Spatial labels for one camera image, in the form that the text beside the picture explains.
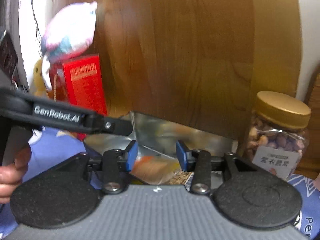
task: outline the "jar label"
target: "jar label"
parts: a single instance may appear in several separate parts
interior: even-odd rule
[[[259,146],[252,163],[277,175],[279,178],[286,179],[299,160],[300,155],[297,152]]]

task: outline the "gray ribbed surface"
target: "gray ribbed surface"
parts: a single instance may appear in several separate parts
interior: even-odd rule
[[[221,216],[209,198],[188,193],[184,186],[130,185],[126,192],[105,196],[99,208],[81,222],[61,229],[19,226],[7,240],[300,240],[288,226],[276,231],[255,231]]]

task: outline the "human hand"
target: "human hand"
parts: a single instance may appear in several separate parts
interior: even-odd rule
[[[0,203],[8,203],[12,192],[22,183],[22,177],[28,170],[30,158],[31,148],[28,144],[16,153],[14,163],[0,166]]]

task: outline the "screw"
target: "screw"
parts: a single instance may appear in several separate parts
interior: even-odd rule
[[[108,191],[117,191],[120,189],[120,184],[116,182],[108,182],[106,185],[104,185],[104,188]]]
[[[192,191],[196,193],[204,193],[209,190],[209,187],[203,183],[197,183],[192,186]]]
[[[104,127],[105,127],[106,129],[109,129],[109,128],[111,127],[111,122],[107,122]]]

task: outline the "transparent jar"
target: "transparent jar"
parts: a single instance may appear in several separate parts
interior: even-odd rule
[[[308,147],[310,115],[310,108],[293,97],[272,91],[257,93],[243,156],[287,179]]]

